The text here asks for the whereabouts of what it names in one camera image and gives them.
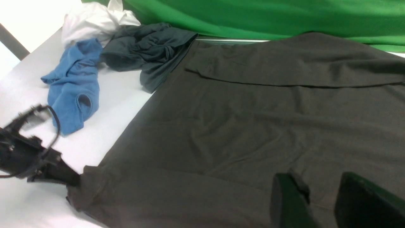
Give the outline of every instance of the white table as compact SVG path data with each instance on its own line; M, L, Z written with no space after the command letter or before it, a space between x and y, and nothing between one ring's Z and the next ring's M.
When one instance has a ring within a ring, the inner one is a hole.
M21 61L0 81L0 126L32 105L47 104L48 86L40 77L53 70L63 53L60 30ZM140 71L118 73L101 69L99 110L84 128L60 137L54 149L78 173L85 165L96 166L151 97L142 90ZM55 135L51 121L27 132L47 146ZM96 221L77 213L66 201L66 187L26 180L0 179L0 228L95 228Z

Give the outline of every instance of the wire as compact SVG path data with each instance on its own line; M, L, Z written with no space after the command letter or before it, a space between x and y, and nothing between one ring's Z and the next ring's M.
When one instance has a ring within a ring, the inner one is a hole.
M55 145L56 141L58 140L58 138L59 138L59 136L60 136L60 122L59 122L58 116L56 115L55 110L53 110L53 108L52 108L51 106L49 106L49 105L45 106L45 108L48 108L48 109L51 111L53 117L55 118L56 129L57 129L57 130L56 130L56 135L55 135L55 137L53 138L53 141L49 144L48 148L46 148L46 149L41 153L41 155L40 155L41 158L42 158L44 155L46 155L46 154L52 149L52 147Z
M52 147L55 145L56 141L58 140L58 138L59 138L59 136L60 136L60 122L59 122L58 116L57 116L56 113L55 113L55 110L53 110L53 108L52 108L51 106L47 105L47 106L45 106L44 108L45 108L45 109L48 108L48 109L51 111L53 117L55 118L55 122L56 122L57 131L56 131L56 135L55 135L55 137L53 138L52 142L51 142L51 143L49 144L49 146L37 157L36 161L34 161L27 169L25 169L24 171L21 171L21 172L17 172L17 173L14 173L14 174L10 174L10 175L0 175L0 179L6 179L6 178L16 177L16 176L19 176L19 175L25 173L26 171L30 170L30 169L31 169L32 167L34 167L34 166L38 163L38 161L39 161L40 159L42 159L43 156L45 156L45 155L52 149Z

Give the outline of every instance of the dark teal cloth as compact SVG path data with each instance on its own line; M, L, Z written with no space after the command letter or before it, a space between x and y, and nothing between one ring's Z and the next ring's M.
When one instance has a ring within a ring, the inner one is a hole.
M142 69L141 84L152 93L183 59L195 32L159 23L123 26L101 53L101 60L116 71Z

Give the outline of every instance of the green fabric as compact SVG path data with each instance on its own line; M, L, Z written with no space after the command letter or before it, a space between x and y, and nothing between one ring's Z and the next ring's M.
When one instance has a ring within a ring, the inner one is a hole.
M144 24L203 35L284 39L308 31L405 52L404 0L123 0Z

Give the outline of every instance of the white wall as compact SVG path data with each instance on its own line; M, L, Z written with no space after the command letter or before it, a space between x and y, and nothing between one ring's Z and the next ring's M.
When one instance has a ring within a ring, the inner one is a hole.
M29 51L55 33L80 0L0 0L0 23Z
M20 60L0 42L0 80L19 62Z

